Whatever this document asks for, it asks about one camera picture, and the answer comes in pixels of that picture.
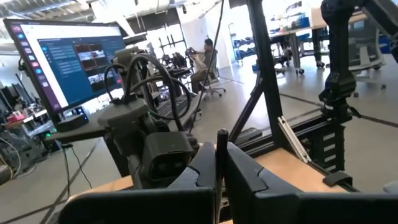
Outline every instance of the computer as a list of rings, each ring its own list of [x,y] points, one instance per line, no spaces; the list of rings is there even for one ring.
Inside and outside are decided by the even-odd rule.
[[[27,73],[54,123],[59,113],[105,93],[104,70],[125,48],[117,25],[5,19]],[[120,88],[117,72],[110,90]]]

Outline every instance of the black cable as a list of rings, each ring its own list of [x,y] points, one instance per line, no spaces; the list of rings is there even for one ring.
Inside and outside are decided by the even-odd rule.
[[[125,70],[126,68],[125,68],[125,66],[123,66],[123,65],[121,65],[121,64],[119,64],[119,63],[114,63],[114,64],[112,64],[112,65],[110,65],[110,66],[108,66],[108,67],[105,68],[105,71],[104,71],[104,85],[105,85],[105,90],[106,90],[107,94],[109,95],[109,98],[111,99],[111,102],[114,102],[115,99],[112,97],[112,94],[111,94],[111,92],[110,92],[110,90],[109,90],[108,82],[106,81],[106,79],[107,79],[107,77],[108,77],[108,73],[109,73],[109,71],[110,71],[112,68],[114,68],[114,69],[124,69],[124,70]]]
[[[71,147],[71,149],[72,149],[73,155],[75,155],[75,157],[76,157],[76,159],[77,159],[77,163],[79,163],[80,172],[83,174],[83,176],[85,176],[85,179],[87,180],[88,185],[89,185],[90,188],[92,189],[93,186],[91,185],[91,182],[88,180],[86,174],[83,172],[83,168],[81,167],[81,163],[80,163],[79,157],[77,157],[76,152],[75,152],[75,150],[73,149],[73,147]]]
[[[70,174],[69,174],[69,165],[68,165],[68,157],[65,148],[62,148],[63,158],[65,163],[65,168],[67,170],[67,190],[68,190],[68,198],[70,197]]]
[[[215,52],[216,52],[216,44],[217,44],[217,40],[218,40],[218,33],[220,32],[221,20],[223,19],[223,11],[224,11],[223,9],[224,9],[224,0],[221,0],[220,18],[218,19],[218,27],[217,27],[217,31],[216,31],[216,37],[215,37],[215,40],[214,40],[213,52],[211,53],[209,68],[207,69],[207,72],[206,72],[205,81],[203,82],[203,88],[205,88],[206,82],[208,81],[208,76],[209,76],[210,70],[212,69],[214,57],[216,55],[215,54]],[[197,108],[196,108],[196,110],[194,112],[194,115],[193,115],[193,120],[191,122],[191,127],[189,129],[189,133],[192,132],[193,124],[194,124],[195,120],[197,119],[197,114],[198,114],[197,111],[199,110],[201,99],[202,99],[202,96],[203,96],[204,92],[205,91],[202,90],[201,93],[200,93],[199,102],[198,102]]]
[[[162,80],[164,80],[162,76],[155,76],[155,77],[146,78],[145,80],[140,81],[137,84],[135,84],[134,86],[132,86],[131,87],[132,88],[131,91],[135,91],[136,89],[140,88],[142,85],[145,85],[145,84],[147,84],[149,82],[162,81]],[[187,106],[185,107],[184,112],[178,115],[179,118],[182,118],[183,116],[185,116],[188,113],[189,108],[191,107],[191,101],[192,101],[191,94],[189,92],[189,89],[182,82],[180,82],[178,79],[172,78],[172,81],[174,83],[178,84],[180,87],[182,87],[185,95],[187,96]],[[149,112],[151,113],[151,115],[153,115],[153,116],[155,116],[157,118],[166,119],[166,120],[173,120],[173,119],[175,120],[174,117],[163,116],[163,115],[158,114],[158,113],[156,113],[155,111],[152,111],[152,110],[149,110]]]
[[[169,72],[164,68],[164,66],[156,58],[154,58],[148,54],[135,54],[132,56],[132,60],[130,62],[130,65],[129,65],[129,68],[127,71],[127,84],[126,84],[126,89],[124,92],[124,103],[129,103],[130,92],[131,92],[131,81],[134,76],[135,67],[138,64],[138,62],[140,62],[140,61],[151,62],[159,70],[159,73],[161,74],[161,77],[163,78],[162,81],[165,82],[169,88],[170,101],[171,101],[172,113],[174,116],[175,124],[179,131],[184,131],[184,128],[180,121],[180,117],[178,116],[178,112],[177,112],[177,104],[175,102],[175,99],[177,97],[175,94],[172,77],[170,76]]]

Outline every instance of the metal pole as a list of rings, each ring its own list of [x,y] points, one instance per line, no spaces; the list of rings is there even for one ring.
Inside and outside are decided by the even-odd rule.
[[[282,106],[280,104],[274,58],[271,52],[271,40],[268,34],[266,18],[262,10],[262,1],[247,0],[247,5],[254,43],[256,44],[260,77],[263,79],[260,85],[262,85],[266,98],[272,138],[277,146],[284,146],[286,144],[286,138],[278,125],[278,117],[283,115]]]

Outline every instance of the concrete floor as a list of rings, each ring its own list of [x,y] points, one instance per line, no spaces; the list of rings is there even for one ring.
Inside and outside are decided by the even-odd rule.
[[[253,58],[247,58],[244,66],[233,65],[220,70],[219,85],[226,88],[226,93],[221,98],[209,97],[203,102],[202,118],[193,130],[201,142],[215,142],[218,129],[233,127],[256,80],[251,71],[253,61]],[[380,192],[384,184],[398,180],[398,76],[395,72],[398,65],[390,55],[386,56],[386,61],[385,67],[370,71],[370,74],[388,83],[387,90],[382,91],[375,84],[358,83],[359,98],[349,99],[350,105],[364,118],[354,118],[345,124],[346,172],[353,176],[354,186],[364,192]],[[278,76],[284,116],[294,119],[291,124],[319,114],[314,103],[319,103],[318,94],[329,70],[317,70],[314,64],[313,57],[303,58],[305,76],[297,77],[292,69],[284,76]],[[246,128],[255,127],[267,132],[268,126],[266,104],[261,98]],[[120,177],[101,139],[75,142],[74,146],[94,187]],[[67,154],[73,195],[89,189],[89,185],[77,172],[78,164],[71,150]],[[67,198],[66,184],[63,155],[59,153],[38,164],[30,175],[1,186],[0,224],[46,223],[44,220],[48,220],[53,212],[62,209]]]

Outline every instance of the black clamp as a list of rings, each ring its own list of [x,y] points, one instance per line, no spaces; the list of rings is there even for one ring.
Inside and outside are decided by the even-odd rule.
[[[353,178],[341,171],[329,174],[322,181],[329,187],[333,187],[338,184],[353,184]]]

